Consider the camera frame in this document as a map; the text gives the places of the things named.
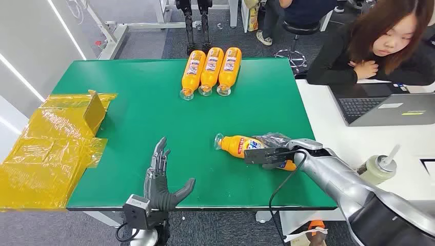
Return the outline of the person's left hand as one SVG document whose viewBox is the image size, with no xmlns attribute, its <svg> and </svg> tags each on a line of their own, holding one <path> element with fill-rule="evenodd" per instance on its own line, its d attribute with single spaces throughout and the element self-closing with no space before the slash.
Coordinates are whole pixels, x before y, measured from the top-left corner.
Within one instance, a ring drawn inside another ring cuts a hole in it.
<svg viewBox="0 0 435 246">
<path fill-rule="evenodd" d="M 374 60 L 360 63 L 350 61 L 348 65 L 353 67 L 354 72 L 357 74 L 357 80 L 371 78 L 377 74 L 379 69 L 379 65 Z"/>
</svg>

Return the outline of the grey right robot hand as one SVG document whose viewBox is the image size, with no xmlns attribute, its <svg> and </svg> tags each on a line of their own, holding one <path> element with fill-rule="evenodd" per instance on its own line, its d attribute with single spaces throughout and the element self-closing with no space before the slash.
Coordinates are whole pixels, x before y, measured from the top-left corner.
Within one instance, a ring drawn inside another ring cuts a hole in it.
<svg viewBox="0 0 435 246">
<path fill-rule="evenodd" d="M 247 164 L 259 164 L 263 169 L 282 169 L 295 171 L 296 165 L 290 160 L 289 143 L 291 138 L 281 133 L 267 133 L 252 136 L 244 150 Z"/>
</svg>

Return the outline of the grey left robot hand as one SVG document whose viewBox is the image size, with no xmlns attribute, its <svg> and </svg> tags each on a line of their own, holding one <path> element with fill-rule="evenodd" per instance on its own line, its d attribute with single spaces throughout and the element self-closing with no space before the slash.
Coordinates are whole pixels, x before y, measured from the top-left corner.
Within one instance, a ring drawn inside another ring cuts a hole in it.
<svg viewBox="0 0 435 246">
<path fill-rule="evenodd" d="M 171 193 L 167 181 L 167 159 L 170 150 L 166 150 L 166 137 L 162 137 L 156 144 L 151 156 L 150 167 L 146 171 L 144 182 L 144 196 L 150 201 L 153 209 L 171 211 L 191 194 L 196 179 L 189 178 L 184 186 Z"/>
</svg>

